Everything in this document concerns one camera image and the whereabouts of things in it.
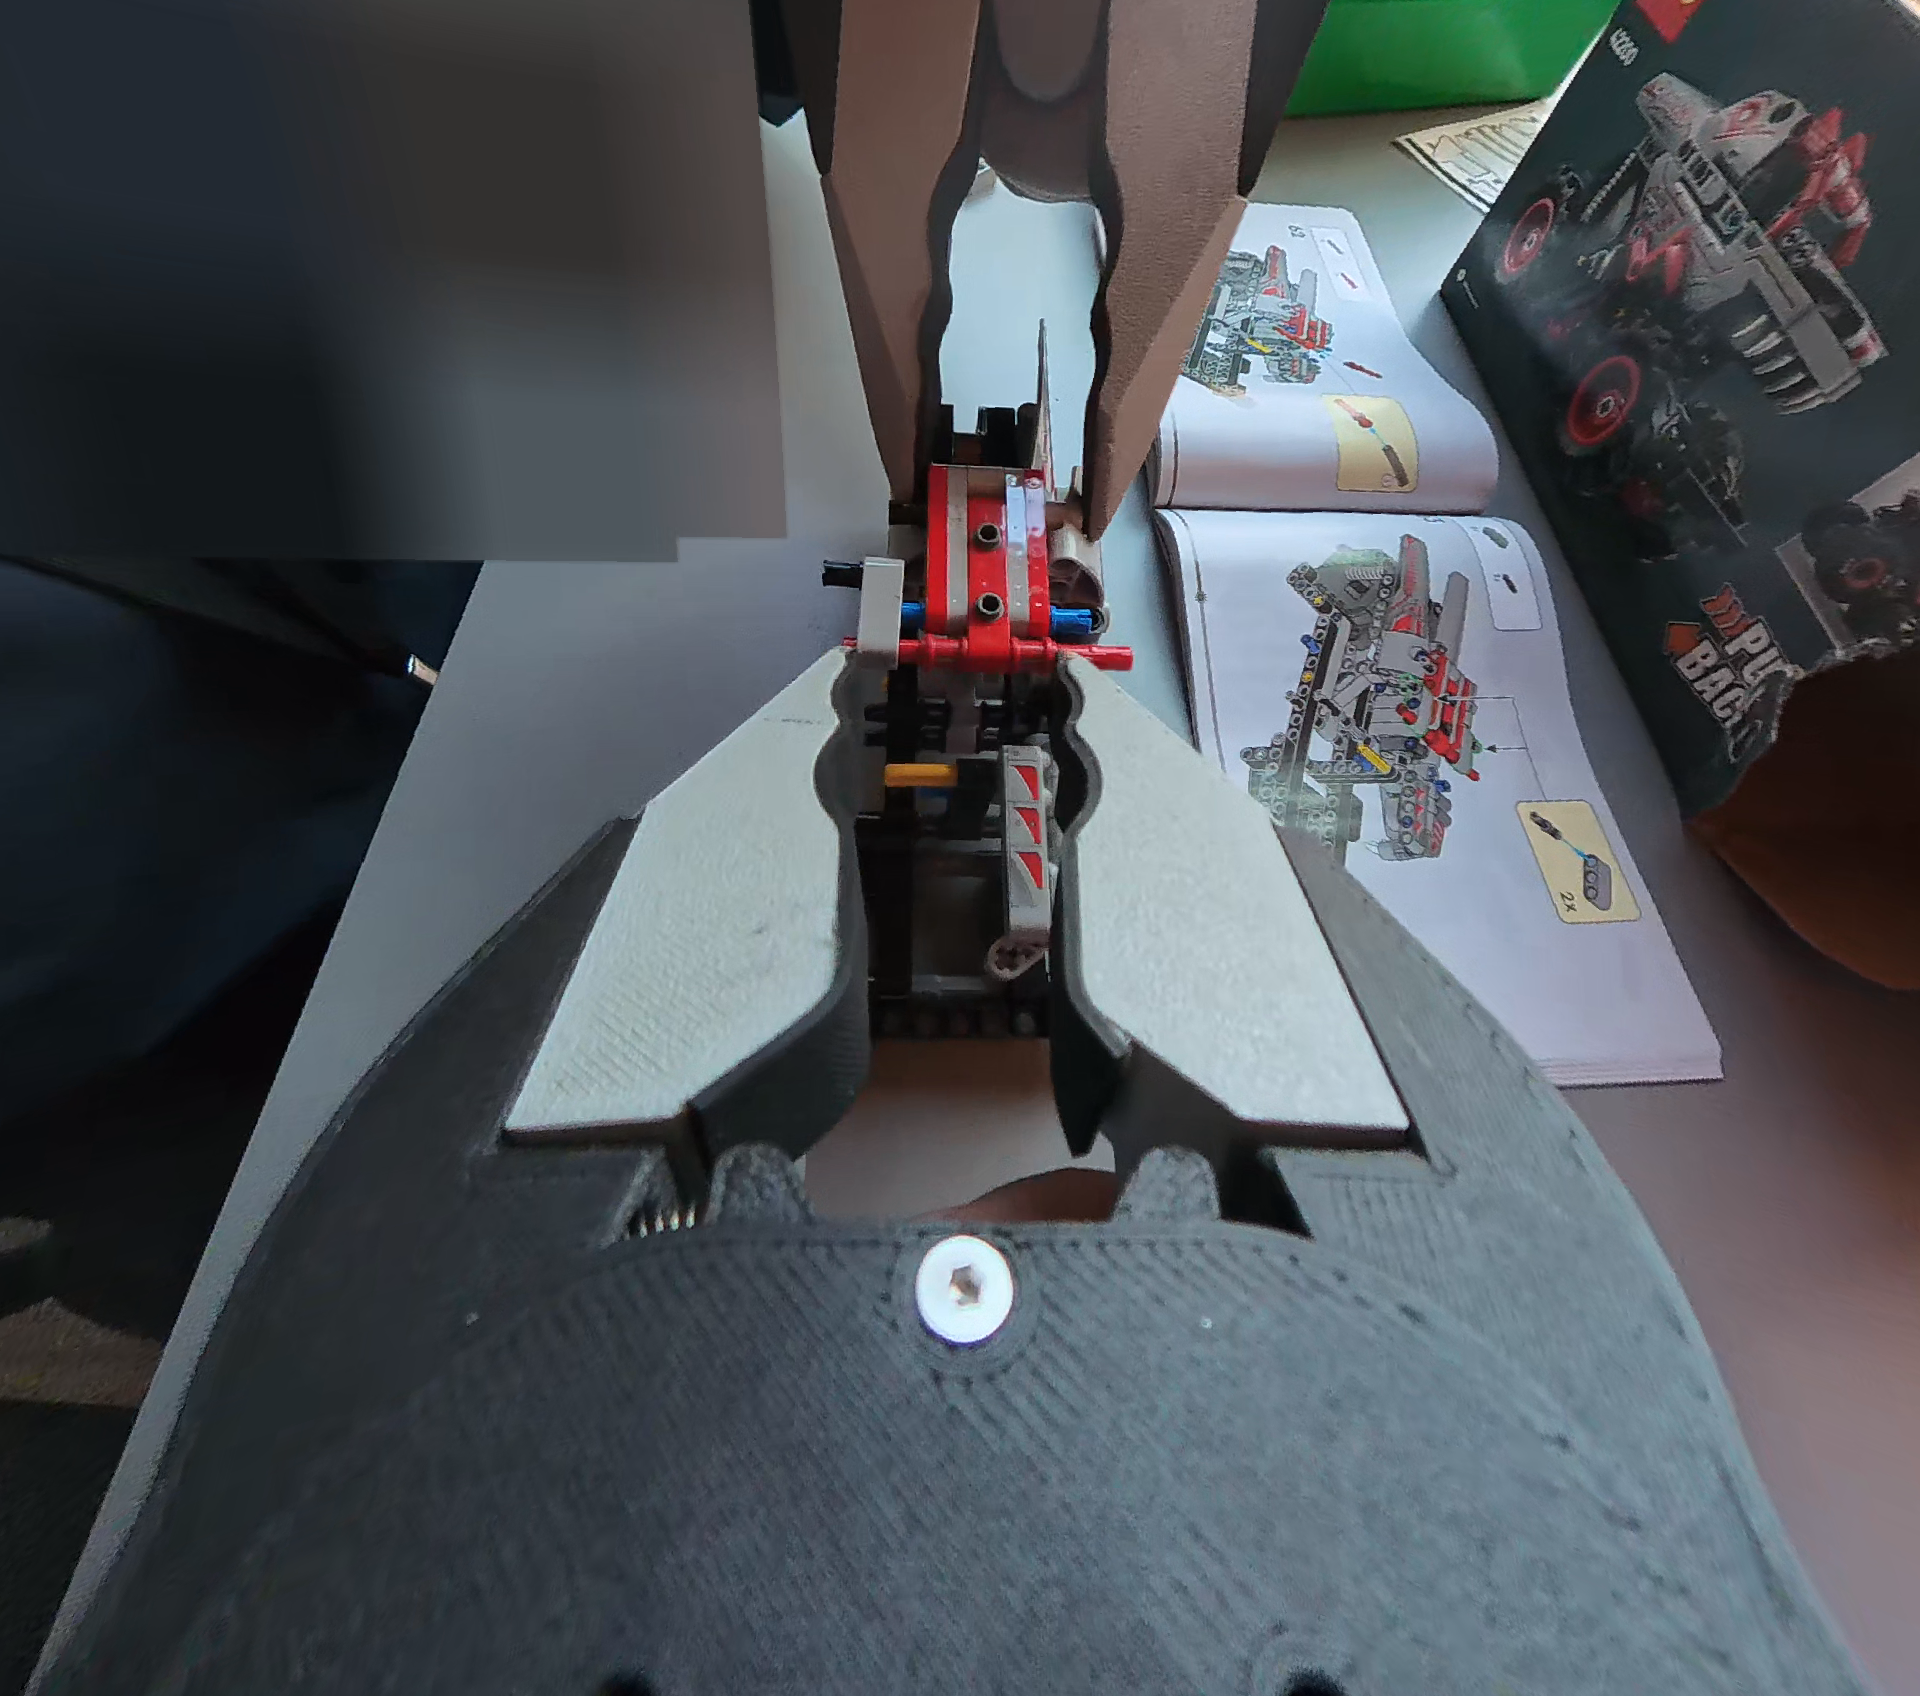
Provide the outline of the lego instruction booklet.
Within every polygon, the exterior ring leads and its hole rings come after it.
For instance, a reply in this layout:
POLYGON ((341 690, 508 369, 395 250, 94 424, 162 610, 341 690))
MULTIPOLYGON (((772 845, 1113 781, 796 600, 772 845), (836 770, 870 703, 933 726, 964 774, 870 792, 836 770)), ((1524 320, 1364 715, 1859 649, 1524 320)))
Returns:
POLYGON ((1197 748, 1551 1080, 1716 1080, 1576 726, 1543 554, 1491 517, 1496 437, 1405 336, 1350 210, 1245 210, 1150 487, 1197 748))

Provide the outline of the lego truck chassis model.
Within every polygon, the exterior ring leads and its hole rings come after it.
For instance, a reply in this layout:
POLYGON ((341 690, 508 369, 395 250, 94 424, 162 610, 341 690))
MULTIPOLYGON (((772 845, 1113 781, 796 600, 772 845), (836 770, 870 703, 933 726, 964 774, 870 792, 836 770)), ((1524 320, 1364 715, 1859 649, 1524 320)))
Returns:
POLYGON ((893 506, 901 654, 859 663, 858 864, 878 1037, 1044 1037, 1060 875, 1060 661, 1107 645, 1081 490, 1052 456, 1046 332, 1018 407, 933 424, 917 498, 893 506))

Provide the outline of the light grey two-hole lego beam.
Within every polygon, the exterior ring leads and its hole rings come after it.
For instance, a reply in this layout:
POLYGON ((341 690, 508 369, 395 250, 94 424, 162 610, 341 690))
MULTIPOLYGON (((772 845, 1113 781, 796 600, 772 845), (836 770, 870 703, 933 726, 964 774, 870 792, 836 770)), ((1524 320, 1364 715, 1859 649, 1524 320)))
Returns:
POLYGON ((858 630, 850 641, 859 663, 893 671, 901 654, 901 602, 908 602, 908 561, 901 558, 864 558, 822 561, 822 586, 858 591, 858 630))

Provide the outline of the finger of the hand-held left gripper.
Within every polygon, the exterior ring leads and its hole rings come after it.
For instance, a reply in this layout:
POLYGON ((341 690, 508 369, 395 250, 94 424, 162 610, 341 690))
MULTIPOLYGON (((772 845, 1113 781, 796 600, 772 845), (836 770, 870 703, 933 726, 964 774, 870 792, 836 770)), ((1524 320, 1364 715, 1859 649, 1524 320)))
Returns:
POLYGON ((1110 0, 1113 172, 1107 372, 1084 420, 1084 525, 1139 475, 1245 215, 1245 112, 1260 0, 1110 0))
POLYGON ((829 227, 893 501, 915 498, 936 189, 959 148, 981 0, 838 0, 829 227))

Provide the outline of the lego sticker sheet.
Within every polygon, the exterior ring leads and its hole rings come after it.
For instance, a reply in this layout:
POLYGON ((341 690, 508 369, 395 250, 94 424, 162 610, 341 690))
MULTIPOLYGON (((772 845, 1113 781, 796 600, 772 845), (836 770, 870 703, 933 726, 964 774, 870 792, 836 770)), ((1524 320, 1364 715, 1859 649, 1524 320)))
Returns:
POLYGON ((1518 163, 1545 124, 1556 95, 1478 112, 1468 119, 1425 124, 1397 136, 1397 148, 1433 174, 1451 195, 1487 210, 1510 188, 1518 163))

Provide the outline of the black lego set box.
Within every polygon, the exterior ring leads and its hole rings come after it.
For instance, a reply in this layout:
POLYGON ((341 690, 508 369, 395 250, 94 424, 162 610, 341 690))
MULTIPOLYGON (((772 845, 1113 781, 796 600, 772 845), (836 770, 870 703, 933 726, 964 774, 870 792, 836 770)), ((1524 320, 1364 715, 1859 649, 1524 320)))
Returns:
POLYGON ((1678 815, 1918 987, 1918 0, 1620 0, 1443 300, 1678 815))

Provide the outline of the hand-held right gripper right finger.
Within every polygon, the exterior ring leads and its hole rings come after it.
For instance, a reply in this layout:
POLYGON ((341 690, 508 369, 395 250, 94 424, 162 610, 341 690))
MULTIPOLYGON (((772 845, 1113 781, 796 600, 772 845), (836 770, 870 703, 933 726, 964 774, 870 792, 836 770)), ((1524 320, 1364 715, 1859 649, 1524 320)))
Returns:
POLYGON ((1089 655, 1060 661, 1052 1095, 1073 1157, 1405 1145, 1382 1060, 1260 804, 1089 655))

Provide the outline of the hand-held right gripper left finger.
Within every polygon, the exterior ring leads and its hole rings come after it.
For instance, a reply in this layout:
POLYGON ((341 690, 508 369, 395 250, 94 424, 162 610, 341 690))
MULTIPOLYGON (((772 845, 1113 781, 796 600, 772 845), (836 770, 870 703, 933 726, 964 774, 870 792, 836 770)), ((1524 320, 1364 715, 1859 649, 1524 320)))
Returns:
POLYGON ((640 815, 508 1137, 810 1151, 870 1080, 851 655, 822 654, 640 815))

